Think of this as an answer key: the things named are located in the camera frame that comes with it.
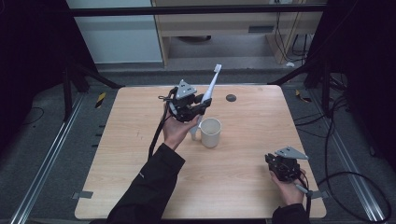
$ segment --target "toothbrush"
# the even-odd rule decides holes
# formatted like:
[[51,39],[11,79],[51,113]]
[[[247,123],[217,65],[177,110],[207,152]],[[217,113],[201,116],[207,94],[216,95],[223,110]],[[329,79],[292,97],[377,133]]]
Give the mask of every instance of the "toothbrush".
[[[204,96],[202,97],[201,103],[203,103],[205,100],[210,99],[212,97],[212,91],[215,88],[216,85],[216,80],[218,79],[218,74],[221,70],[221,64],[216,64],[214,72],[216,73],[215,76],[213,77],[212,81],[210,82],[209,88],[207,88],[207,91],[205,92]],[[198,130],[198,126],[200,125],[202,120],[202,115],[199,116],[197,125],[192,127],[190,129],[191,133],[191,138],[192,140],[196,140],[196,132]]]

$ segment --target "black jacket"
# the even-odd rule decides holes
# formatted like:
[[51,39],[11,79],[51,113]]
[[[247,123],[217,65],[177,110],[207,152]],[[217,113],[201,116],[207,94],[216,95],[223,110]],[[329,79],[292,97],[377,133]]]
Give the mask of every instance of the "black jacket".
[[[177,182],[184,160],[166,144],[146,162],[122,198],[104,220],[91,224],[159,223]],[[277,208],[273,223],[309,223],[302,204]]]

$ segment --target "white mug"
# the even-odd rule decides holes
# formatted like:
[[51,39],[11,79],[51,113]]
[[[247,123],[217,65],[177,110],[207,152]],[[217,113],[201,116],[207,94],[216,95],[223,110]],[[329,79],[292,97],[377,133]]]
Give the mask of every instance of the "white mug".
[[221,123],[218,119],[204,119],[198,128],[201,129],[201,142],[205,147],[218,145],[221,132]]

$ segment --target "person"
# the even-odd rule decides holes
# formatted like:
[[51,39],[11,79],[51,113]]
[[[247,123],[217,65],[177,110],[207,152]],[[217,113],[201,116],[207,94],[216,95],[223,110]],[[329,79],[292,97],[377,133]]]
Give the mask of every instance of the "person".
[[[146,162],[106,221],[94,220],[91,224],[155,224],[159,223],[173,190],[177,175],[184,164],[175,150],[184,140],[190,128],[198,122],[198,116],[188,123],[179,122],[170,116],[163,125],[163,143]],[[272,180],[280,189],[285,207],[279,207],[273,214],[273,223],[309,223],[302,202],[304,195],[293,184]]]

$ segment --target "wooden table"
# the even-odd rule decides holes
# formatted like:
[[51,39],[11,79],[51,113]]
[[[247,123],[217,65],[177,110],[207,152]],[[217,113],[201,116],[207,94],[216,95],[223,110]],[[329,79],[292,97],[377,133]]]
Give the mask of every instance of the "wooden table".
[[[194,86],[204,93],[207,86]],[[106,218],[148,157],[149,145],[173,87],[119,90],[80,198],[76,217]],[[226,96],[234,94],[235,102]],[[177,149],[186,160],[163,218],[267,218],[282,204],[264,155],[286,146],[304,153],[282,90],[278,86],[216,86],[204,118],[222,123],[219,145],[204,147],[188,134]],[[163,142],[161,134],[157,146]],[[310,188],[318,189],[308,161]],[[311,217],[324,217],[321,199],[312,201]]]

